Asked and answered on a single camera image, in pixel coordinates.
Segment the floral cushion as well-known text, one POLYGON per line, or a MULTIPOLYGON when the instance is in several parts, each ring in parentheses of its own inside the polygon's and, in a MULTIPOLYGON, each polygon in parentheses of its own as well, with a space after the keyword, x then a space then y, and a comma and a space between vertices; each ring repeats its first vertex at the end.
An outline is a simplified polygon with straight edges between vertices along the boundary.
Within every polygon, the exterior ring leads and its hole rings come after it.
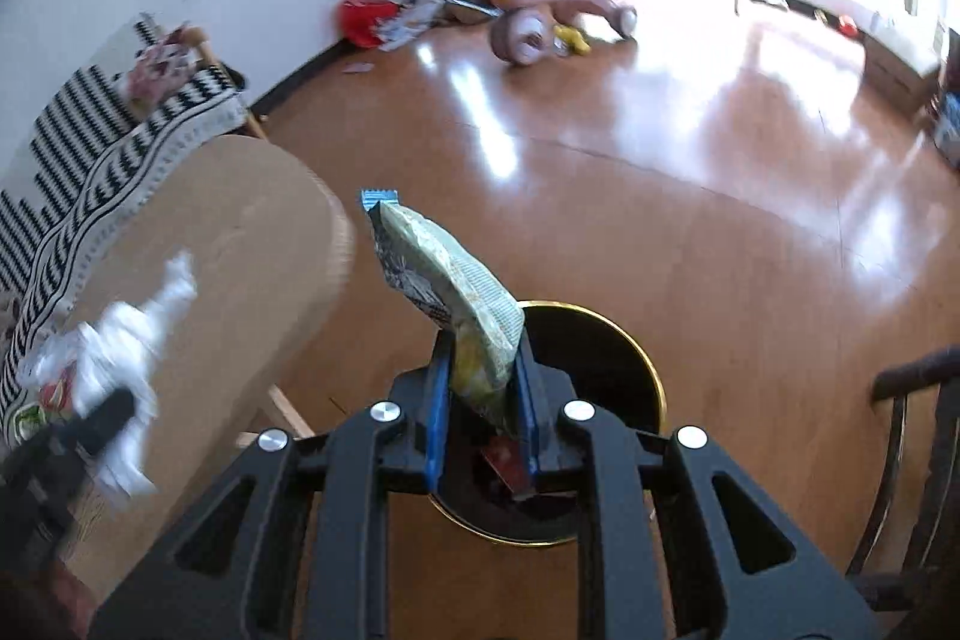
POLYGON ((119 96, 137 119, 144 119, 194 76, 202 61, 197 53, 201 40, 199 28, 180 25, 140 53, 117 83, 119 96))

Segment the black gold-rimmed trash bin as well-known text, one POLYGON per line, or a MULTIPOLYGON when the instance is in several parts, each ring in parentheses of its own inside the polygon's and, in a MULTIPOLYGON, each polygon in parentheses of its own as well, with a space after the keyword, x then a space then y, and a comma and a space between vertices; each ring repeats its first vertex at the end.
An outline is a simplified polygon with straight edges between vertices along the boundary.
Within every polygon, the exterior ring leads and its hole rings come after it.
MULTIPOLYGON (((594 310, 566 302, 524 301, 532 357, 562 370, 573 392, 619 416, 636 431, 664 425, 665 393, 658 370, 630 333, 594 310)), ((443 476, 431 496, 455 525, 514 548, 551 548, 576 539, 576 502, 568 494, 516 494, 519 447, 501 437, 460 399, 451 401, 443 476)))

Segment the blue wrapper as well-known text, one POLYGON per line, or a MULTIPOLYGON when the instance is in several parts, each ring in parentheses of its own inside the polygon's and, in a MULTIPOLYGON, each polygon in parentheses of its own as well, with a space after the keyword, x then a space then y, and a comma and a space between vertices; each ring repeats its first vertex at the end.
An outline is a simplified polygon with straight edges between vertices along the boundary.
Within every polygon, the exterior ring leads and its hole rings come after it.
POLYGON ((370 213, 377 205, 398 205, 398 191, 393 188, 363 188, 359 192, 359 204, 364 213, 370 213))

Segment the red plastic bag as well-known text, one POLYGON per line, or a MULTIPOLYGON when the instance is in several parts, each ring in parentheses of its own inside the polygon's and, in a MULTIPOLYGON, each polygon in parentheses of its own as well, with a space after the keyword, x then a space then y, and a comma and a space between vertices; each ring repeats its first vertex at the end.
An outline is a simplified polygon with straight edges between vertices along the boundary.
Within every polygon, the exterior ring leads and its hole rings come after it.
POLYGON ((335 18, 343 39, 360 49, 377 49, 382 46, 377 30, 399 13, 394 0, 342 0, 335 18))

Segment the green snack bag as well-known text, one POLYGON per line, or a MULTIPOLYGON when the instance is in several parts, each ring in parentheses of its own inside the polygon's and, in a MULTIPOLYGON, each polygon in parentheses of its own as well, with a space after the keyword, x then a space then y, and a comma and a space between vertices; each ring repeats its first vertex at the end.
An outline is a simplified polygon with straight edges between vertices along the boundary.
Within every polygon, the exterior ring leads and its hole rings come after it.
POLYGON ((523 307, 452 234, 415 209, 377 205, 366 216, 387 284, 454 336, 452 391, 506 429, 506 386, 524 333, 523 307))

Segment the wooden sofa frame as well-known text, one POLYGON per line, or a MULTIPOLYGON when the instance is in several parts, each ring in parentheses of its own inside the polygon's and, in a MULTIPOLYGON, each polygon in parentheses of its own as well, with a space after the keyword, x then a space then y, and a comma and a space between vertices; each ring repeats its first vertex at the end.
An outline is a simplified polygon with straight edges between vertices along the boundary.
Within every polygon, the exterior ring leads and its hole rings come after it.
MULTIPOLYGON (((210 71, 225 88, 231 89, 236 96, 241 94, 241 89, 245 86, 244 76, 242 76, 239 71, 228 68, 215 55, 212 44, 210 44, 210 37, 208 37, 208 34, 206 34, 202 28, 199 28, 199 26, 189 26, 189 28, 184 31, 184 41, 187 42, 187 45, 195 52, 195 55, 197 55, 199 59, 199 64, 201 64, 206 71, 210 71)), ((254 110, 249 109, 244 99, 241 99, 241 109, 242 115, 244 115, 242 131, 244 131, 245 135, 267 142, 268 135, 265 128, 263 128, 265 119, 262 115, 257 115, 254 110)))

